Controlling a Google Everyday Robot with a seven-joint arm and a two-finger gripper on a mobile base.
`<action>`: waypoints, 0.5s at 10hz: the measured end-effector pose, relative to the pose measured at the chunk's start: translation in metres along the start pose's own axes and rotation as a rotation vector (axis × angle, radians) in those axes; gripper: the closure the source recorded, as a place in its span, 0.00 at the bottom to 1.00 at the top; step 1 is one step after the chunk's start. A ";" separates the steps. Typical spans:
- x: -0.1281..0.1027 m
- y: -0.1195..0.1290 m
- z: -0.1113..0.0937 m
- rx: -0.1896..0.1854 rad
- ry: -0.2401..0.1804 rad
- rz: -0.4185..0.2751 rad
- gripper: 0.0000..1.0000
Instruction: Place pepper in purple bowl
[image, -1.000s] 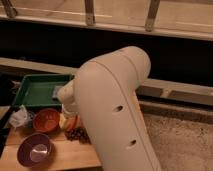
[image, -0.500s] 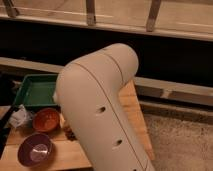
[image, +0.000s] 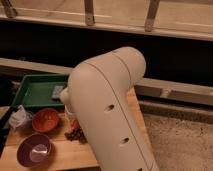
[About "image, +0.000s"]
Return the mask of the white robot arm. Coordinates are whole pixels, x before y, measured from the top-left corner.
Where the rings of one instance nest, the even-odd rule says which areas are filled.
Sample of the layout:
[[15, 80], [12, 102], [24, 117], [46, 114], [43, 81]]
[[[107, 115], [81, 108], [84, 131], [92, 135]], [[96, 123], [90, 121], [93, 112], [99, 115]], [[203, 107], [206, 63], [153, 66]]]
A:
[[102, 171], [160, 171], [127, 102], [145, 71], [143, 54], [121, 47], [78, 64], [60, 94]]

